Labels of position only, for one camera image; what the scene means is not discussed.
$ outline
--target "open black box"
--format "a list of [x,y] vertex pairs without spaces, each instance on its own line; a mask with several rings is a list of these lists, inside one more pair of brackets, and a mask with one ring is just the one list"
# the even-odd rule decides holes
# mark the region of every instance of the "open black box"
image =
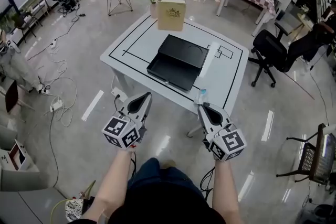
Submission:
[[208,49],[168,35],[147,72],[183,91],[190,91],[203,67]]

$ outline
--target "white box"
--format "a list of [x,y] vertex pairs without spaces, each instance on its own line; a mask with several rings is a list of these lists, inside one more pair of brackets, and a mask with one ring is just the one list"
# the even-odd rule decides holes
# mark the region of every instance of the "white box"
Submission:
[[227,161],[238,156],[246,147],[246,140],[240,129],[227,132],[225,129],[215,134],[210,143],[211,150],[220,161]]
[[107,141],[120,148],[128,148],[140,138],[139,131],[133,122],[113,116],[101,130]]

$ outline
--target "power strip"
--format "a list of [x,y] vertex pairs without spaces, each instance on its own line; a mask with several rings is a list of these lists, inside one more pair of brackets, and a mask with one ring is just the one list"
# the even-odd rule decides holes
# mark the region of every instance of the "power strip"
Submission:
[[50,47],[51,47],[52,49],[54,49],[54,48],[56,47],[56,41],[57,41],[57,39],[54,39],[54,40],[50,43]]
[[51,106],[50,106],[50,112],[52,113],[52,109],[54,108],[54,111],[60,109],[63,107],[63,102],[62,100],[58,100],[56,103],[53,103]]
[[114,87],[113,90],[111,91],[112,95],[114,97],[116,97],[117,95],[120,95],[120,97],[118,98],[121,102],[125,102],[126,99],[128,98],[127,95],[120,89],[118,89],[117,87]]

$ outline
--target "beige book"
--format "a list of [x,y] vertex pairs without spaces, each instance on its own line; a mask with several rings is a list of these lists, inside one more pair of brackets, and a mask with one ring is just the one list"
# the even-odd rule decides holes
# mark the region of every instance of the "beige book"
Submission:
[[158,0],[157,13],[159,30],[182,31],[185,15],[184,0]]

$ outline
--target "glossy gray floor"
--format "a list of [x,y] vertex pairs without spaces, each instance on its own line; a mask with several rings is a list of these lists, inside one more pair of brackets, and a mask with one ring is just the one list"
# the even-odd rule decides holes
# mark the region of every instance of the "glossy gray floor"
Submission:
[[[64,127],[54,118],[51,128],[51,140],[57,157],[59,179],[57,188],[68,197],[78,196],[93,180],[97,180],[93,194],[110,166],[117,149],[107,143],[101,128],[115,112],[111,94],[112,70],[99,60],[100,55],[131,24],[148,10],[147,0],[131,0],[133,11],[119,6],[118,13],[107,16],[106,0],[82,0],[79,13],[86,17],[74,24],[69,34],[57,42],[59,51],[55,55],[49,49],[29,62],[38,69],[40,76],[51,80],[59,76],[64,65],[54,63],[66,59],[67,70],[62,77],[70,77],[77,85],[77,99],[72,107],[73,118],[69,127]],[[216,16],[220,0],[186,0],[186,18],[209,27],[234,41],[252,47],[251,33],[259,10],[242,0],[230,0],[223,8],[221,16]],[[54,12],[42,21],[43,27],[37,27],[37,39],[29,36],[27,44],[22,44],[23,55],[37,41],[29,52],[28,58],[45,48],[53,38],[66,33],[71,26],[74,13],[65,18]],[[275,32],[273,22],[267,27]],[[311,95],[304,92],[288,76],[274,70],[276,87],[270,87],[270,79],[265,73],[255,88],[250,84],[254,80],[258,67],[248,63],[240,92],[232,112],[232,119],[242,129],[248,143],[244,153],[231,161],[234,172],[241,215],[246,223],[293,223],[308,194],[308,181],[294,183],[294,177],[276,178],[276,173],[288,172],[296,168],[299,159],[300,143],[285,142],[287,136],[309,136],[317,131],[318,124],[326,123],[323,102],[319,91],[305,71],[304,64],[298,60],[288,72]],[[334,123],[336,109],[336,84],[329,67],[321,59],[312,70],[327,104],[328,118]],[[129,80],[136,92],[147,91],[144,86]],[[119,87],[114,80],[113,87]],[[86,121],[81,118],[99,91],[103,91],[97,105]],[[56,80],[51,93],[61,95],[66,106],[70,106],[75,97],[75,86],[69,79]],[[28,152],[42,171],[48,185],[56,180],[56,166],[49,146],[49,110],[54,97],[31,93],[26,97],[36,109],[36,113],[27,114],[27,126],[21,139],[26,141]],[[269,111],[274,113],[270,134],[264,135]],[[65,125],[71,112],[62,118]],[[186,132],[197,123],[197,116],[179,105],[153,93],[151,113],[146,120],[148,133],[137,152],[138,167],[154,156],[160,161],[173,159],[178,168],[187,173],[196,185],[214,166],[210,153],[201,144],[202,133],[193,138]],[[328,196],[324,187],[310,184],[311,195],[315,203],[322,202]]]

